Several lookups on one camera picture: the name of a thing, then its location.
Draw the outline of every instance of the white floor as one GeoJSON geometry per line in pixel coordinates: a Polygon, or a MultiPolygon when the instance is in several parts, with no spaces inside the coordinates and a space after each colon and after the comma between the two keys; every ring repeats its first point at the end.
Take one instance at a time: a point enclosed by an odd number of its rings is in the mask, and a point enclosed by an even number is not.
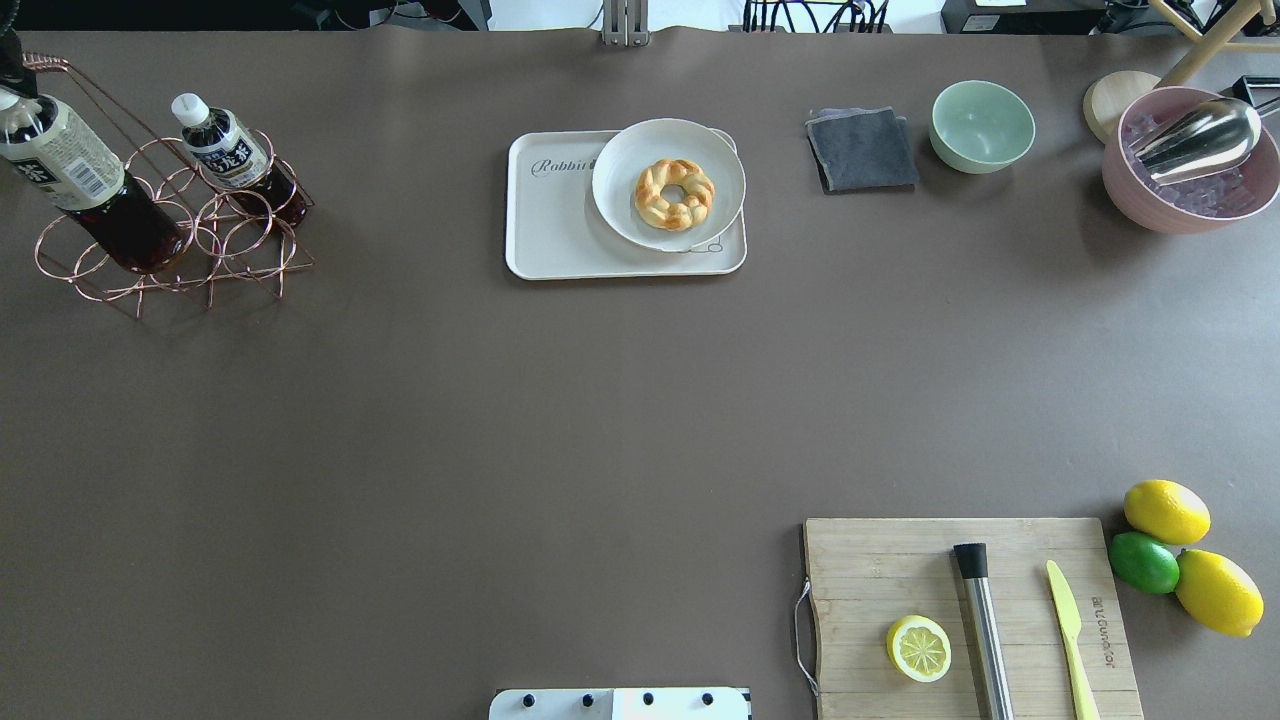
{"type": "MultiPolygon", "coordinates": [[[[493,19],[489,29],[549,29],[562,27],[600,28],[598,13],[600,0],[489,0],[493,19]]],[[[940,33],[942,20],[938,12],[942,0],[886,0],[886,19],[893,32],[940,33]]],[[[704,29],[726,29],[742,23],[744,0],[649,0],[649,29],[671,26],[689,26],[704,29]]],[[[837,5],[810,4],[819,27],[836,14],[837,5]]],[[[799,4],[791,4],[791,17],[797,32],[813,32],[809,14],[799,4]]],[[[778,14],[778,23],[786,24],[778,14]]]]}

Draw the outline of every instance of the gray cloth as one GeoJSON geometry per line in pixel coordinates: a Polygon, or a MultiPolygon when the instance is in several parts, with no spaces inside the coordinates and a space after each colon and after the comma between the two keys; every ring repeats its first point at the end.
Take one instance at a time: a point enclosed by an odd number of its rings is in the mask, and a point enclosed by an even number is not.
{"type": "Polygon", "coordinates": [[[906,118],[892,108],[823,109],[805,122],[818,174],[829,192],[915,184],[906,118]]]}

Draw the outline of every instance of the table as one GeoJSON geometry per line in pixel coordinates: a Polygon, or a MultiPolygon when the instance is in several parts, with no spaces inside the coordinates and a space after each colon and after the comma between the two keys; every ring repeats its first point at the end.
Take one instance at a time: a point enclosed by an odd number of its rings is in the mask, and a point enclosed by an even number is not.
{"type": "MultiPolygon", "coordinates": [[[[1193,487],[1201,547],[1280,597],[1276,210],[1151,234],[1108,202],[1079,113],[1089,82],[1161,72],[1180,42],[24,41],[156,127],[197,91],[268,131],[319,201],[319,266],[280,302],[160,299],[134,322],[36,272],[52,213],[3,173],[0,715],[461,719],[499,688],[731,684],[756,717],[806,717],[805,518],[1116,530],[1149,477],[1193,487]],[[933,96],[974,77],[1038,120],[986,177],[925,137],[933,96]],[[824,195],[803,120],[832,105],[905,114],[919,184],[824,195]],[[513,277],[509,143],[662,115],[737,140],[746,264],[513,277]]],[[[1236,641],[1120,593],[1148,717],[1274,714],[1274,619],[1236,641]]]]}

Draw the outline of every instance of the cutting board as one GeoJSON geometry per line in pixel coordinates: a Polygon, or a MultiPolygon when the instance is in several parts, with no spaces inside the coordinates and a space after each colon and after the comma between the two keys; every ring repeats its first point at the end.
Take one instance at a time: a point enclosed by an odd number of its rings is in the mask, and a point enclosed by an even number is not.
{"type": "Polygon", "coordinates": [[[1074,720],[1062,635],[1044,561],[1071,584],[1080,655],[1098,711],[1140,720],[1115,580],[1096,518],[827,519],[805,521],[818,648],[818,719],[982,719],[977,643],[951,547],[987,543],[991,593],[1016,717],[1074,720]],[[936,620],[951,670],[916,683],[888,661],[884,635],[902,615],[936,620]]]}

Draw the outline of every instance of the white bottle cap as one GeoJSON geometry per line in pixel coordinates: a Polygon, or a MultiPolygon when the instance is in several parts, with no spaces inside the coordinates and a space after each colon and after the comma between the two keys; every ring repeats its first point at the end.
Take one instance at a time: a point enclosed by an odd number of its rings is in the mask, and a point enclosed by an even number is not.
{"type": "Polygon", "coordinates": [[[205,105],[205,101],[195,92],[183,92],[174,97],[169,109],[173,110],[173,117],[188,128],[209,119],[209,105],[205,105]]]}
{"type": "Polygon", "coordinates": [[[8,110],[9,108],[13,108],[14,105],[18,104],[18,100],[22,99],[9,92],[4,87],[0,87],[0,110],[8,110]]]}

